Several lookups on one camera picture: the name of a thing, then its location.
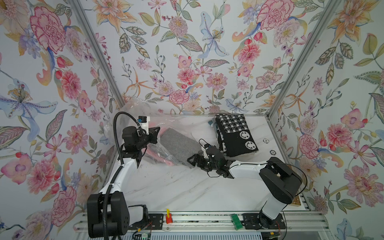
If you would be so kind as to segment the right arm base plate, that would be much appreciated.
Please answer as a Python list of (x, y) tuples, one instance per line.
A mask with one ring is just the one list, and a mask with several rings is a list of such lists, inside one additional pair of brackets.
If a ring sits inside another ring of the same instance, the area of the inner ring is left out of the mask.
[(278, 214), (274, 220), (263, 213), (244, 213), (242, 217), (246, 230), (285, 230), (287, 228), (282, 214)]

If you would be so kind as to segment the green circuit board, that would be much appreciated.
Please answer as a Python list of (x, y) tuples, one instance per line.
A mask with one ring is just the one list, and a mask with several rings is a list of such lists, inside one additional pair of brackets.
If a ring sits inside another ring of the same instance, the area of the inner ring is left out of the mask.
[(132, 240), (150, 240), (151, 233), (133, 233)]

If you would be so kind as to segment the red yellow clamp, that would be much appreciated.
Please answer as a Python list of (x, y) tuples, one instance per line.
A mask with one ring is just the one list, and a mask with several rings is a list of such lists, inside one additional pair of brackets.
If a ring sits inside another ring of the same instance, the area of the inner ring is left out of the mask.
[(173, 223), (172, 214), (171, 214), (171, 211), (169, 209), (167, 209), (167, 213), (166, 213), (166, 223), (167, 224)]

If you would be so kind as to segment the pink folded blanket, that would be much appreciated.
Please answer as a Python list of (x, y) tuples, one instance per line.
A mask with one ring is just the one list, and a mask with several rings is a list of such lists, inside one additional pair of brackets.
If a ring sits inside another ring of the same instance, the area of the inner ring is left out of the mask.
[(157, 151), (155, 148), (153, 148), (153, 146), (147, 148), (146, 156), (148, 156), (157, 163), (166, 164), (168, 166), (175, 165), (175, 163), (172, 161), (171, 156), (169, 156), (167, 153)]

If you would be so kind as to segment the green block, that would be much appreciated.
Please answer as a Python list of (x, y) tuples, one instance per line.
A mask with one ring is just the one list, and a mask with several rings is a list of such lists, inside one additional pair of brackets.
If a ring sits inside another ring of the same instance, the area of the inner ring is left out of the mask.
[(231, 214), (230, 217), (236, 231), (244, 227), (242, 221), (240, 220), (237, 214)]

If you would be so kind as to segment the clear plastic vacuum bag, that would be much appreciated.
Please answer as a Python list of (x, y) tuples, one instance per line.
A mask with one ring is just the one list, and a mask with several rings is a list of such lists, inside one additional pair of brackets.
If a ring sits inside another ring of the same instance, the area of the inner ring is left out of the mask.
[(148, 103), (131, 100), (101, 129), (111, 144), (119, 143), (121, 154), (142, 153), (153, 163), (191, 167), (188, 158), (203, 156), (198, 141), (200, 122), (191, 116), (173, 117), (154, 111)]

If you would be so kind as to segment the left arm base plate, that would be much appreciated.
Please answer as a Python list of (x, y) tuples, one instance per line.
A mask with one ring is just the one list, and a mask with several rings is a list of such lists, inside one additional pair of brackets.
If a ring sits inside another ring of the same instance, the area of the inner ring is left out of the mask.
[(165, 223), (164, 214), (149, 214), (145, 220), (140, 222), (123, 226), (123, 230), (133, 231), (133, 230), (162, 230), (163, 224)]

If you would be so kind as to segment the left aluminium corner post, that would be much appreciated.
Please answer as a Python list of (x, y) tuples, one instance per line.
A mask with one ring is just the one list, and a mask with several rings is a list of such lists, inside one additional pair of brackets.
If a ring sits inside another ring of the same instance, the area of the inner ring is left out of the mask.
[(94, 33), (92, 26), (86, 16), (85, 10), (80, 1), (69, 0), (69, 4), (75, 13), (77, 20), (79, 21), (80, 26), (85, 31), (85, 35), (91, 45), (92, 50), (95, 53), (95, 58), (99, 63), (100, 68), (102, 69), (104, 75), (106, 76), (107, 82), (110, 84), (112, 93), (114, 94), (117, 104), (121, 109), (125, 105), (125, 101), (119, 91), (115, 78), (113, 76), (112, 70), (108, 65), (108, 61), (105, 59), (103, 50), (97, 40), (96, 34)]

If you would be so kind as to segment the black smiley knitted blanket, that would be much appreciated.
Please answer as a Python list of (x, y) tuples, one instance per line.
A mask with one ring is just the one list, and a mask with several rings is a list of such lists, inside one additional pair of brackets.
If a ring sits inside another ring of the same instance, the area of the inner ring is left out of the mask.
[(243, 114), (215, 116), (219, 149), (227, 157), (256, 153), (259, 151)]

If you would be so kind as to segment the aluminium corner post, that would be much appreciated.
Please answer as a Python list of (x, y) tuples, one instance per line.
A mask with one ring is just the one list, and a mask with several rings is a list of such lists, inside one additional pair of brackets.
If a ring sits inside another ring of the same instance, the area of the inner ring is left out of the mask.
[(108, 61), (105, 59), (103, 50), (97, 40), (96, 34), (94, 33), (92, 26), (86, 16), (85, 10), (80, 1), (69, 0), (69, 4), (75, 13), (77, 20), (79, 21), (80, 26), (85, 31), (85, 35), (91, 45), (92, 50), (95, 53), (95, 58), (99, 63), (100, 68), (102, 69), (104, 75), (106, 76), (107, 82), (110, 84), (112, 93), (114, 94), (117, 104), (121, 109), (125, 105), (125, 101), (119, 91), (115, 78), (113, 76), (112, 70), (108, 65)]
[(310, 56), (311, 52), (315, 49), (315, 46), (318, 40), (320, 39), (322, 33), (326, 29), (328, 22), (331, 20), (331, 17), (333, 16), (338, 6), (339, 6), (339, 3), (337, 0), (331, 0), (326, 5), (323, 13), (320, 16), (320, 19), (318, 20), (318, 23), (315, 25), (315, 28), (313, 29), (312, 36), (309, 38), (309, 40), (305, 44), (303, 50), (301, 51), (297, 59), (297, 62), (294, 64), (292, 71), (289, 73), (287, 80), (285, 81), (285, 84), (283, 85), (280, 93), (278, 94), (278, 97), (276, 98), (274, 104), (272, 105), (268, 114), (266, 115), (268, 120), (271, 120), (272, 117), (275, 114), (277, 114), (279, 106), (283, 102), (296, 76), (300, 73), (301, 68), (305, 65), (306, 60)]

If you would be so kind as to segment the right aluminium corner post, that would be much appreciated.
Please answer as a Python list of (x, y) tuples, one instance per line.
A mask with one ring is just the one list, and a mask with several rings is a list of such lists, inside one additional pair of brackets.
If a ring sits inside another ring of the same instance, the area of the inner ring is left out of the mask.
[(275, 114), (277, 114), (279, 106), (283, 102), (296, 76), (300, 73), (301, 68), (305, 65), (306, 60), (310, 56), (311, 52), (315, 49), (315, 46), (318, 40), (320, 39), (322, 33), (326, 29), (328, 22), (331, 20), (331, 17), (333, 16), (338, 6), (339, 6), (339, 3), (337, 0), (331, 0), (326, 5), (323, 13), (320, 16), (320, 19), (318, 20), (318, 23), (315, 25), (315, 28), (313, 29), (312, 36), (309, 38), (309, 40), (305, 44), (303, 50), (301, 51), (297, 59), (297, 62), (294, 64), (292, 71), (289, 73), (287, 80), (285, 81), (285, 84), (283, 85), (280, 93), (278, 94), (278, 97), (276, 98), (274, 104), (272, 105), (268, 114), (266, 115), (268, 120), (271, 120), (272, 117)]

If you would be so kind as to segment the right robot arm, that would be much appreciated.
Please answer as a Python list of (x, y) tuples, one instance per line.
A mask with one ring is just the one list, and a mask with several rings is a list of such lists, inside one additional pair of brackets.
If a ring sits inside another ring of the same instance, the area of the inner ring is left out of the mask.
[(302, 178), (290, 168), (291, 165), (277, 157), (259, 163), (246, 163), (227, 160), (218, 148), (209, 144), (203, 149), (202, 154), (191, 156), (187, 162), (207, 173), (215, 171), (219, 177), (264, 182), (270, 193), (260, 212), (251, 220), (257, 229), (271, 229), (273, 224), (280, 224), (283, 220), (281, 212), (301, 194)]

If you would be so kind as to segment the aluminium front rail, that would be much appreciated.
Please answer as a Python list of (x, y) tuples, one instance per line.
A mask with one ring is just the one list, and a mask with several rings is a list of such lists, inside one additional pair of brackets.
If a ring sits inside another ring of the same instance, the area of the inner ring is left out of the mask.
[(238, 216), (240, 231), (282, 231), (285, 232), (325, 232), (328, 222), (319, 212), (283, 211), (274, 221), (269, 221), (269, 229), (257, 223), (258, 212), (171, 212), (173, 222), (166, 223), (165, 212), (150, 212), (152, 225), (149, 230), (156, 232), (232, 232), (235, 225), (231, 216)]

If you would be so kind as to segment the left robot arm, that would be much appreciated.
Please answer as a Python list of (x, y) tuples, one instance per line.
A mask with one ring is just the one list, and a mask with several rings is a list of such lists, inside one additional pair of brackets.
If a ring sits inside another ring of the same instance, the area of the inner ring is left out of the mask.
[(120, 165), (109, 183), (87, 200), (88, 234), (90, 238), (119, 238), (127, 233), (133, 224), (129, 207), (122, 192), (126, 183), (138, 169), (144, 151), (149, 144), (158, 143), (160, 127), (143, 130), (139, 127), (123, 129), (122, 145), (117, 144)]

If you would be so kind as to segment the grey fuzzy blanket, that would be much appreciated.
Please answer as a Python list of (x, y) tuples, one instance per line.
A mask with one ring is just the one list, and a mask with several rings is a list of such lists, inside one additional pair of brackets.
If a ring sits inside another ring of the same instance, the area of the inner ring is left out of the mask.
[(172, 128), (165, 130), (160, 136), (160, 144), (171, 155), (171, 160), (176, 165), (190, 168), (192, 165), (188, 159), (202, 151), (201, 145), (196, 140), (188, 138)]

